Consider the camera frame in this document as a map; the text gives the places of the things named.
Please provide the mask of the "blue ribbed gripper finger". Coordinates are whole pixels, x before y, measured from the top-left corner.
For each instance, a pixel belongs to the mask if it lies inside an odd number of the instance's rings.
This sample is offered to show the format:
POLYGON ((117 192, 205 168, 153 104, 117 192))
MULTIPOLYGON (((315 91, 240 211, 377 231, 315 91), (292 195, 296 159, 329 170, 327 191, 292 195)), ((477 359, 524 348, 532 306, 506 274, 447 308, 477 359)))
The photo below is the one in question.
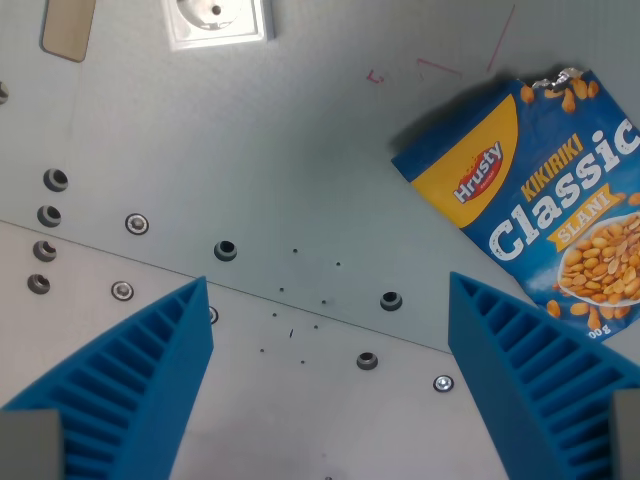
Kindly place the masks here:
POLYGON ((509 478, 613 478, 611 403, 637 364, 456 272, 448 344, 509 478))
POLYGON ((167 479, 213 352, 207 283, 139 310, 4 405, 61 416, 68 479, 167 479))

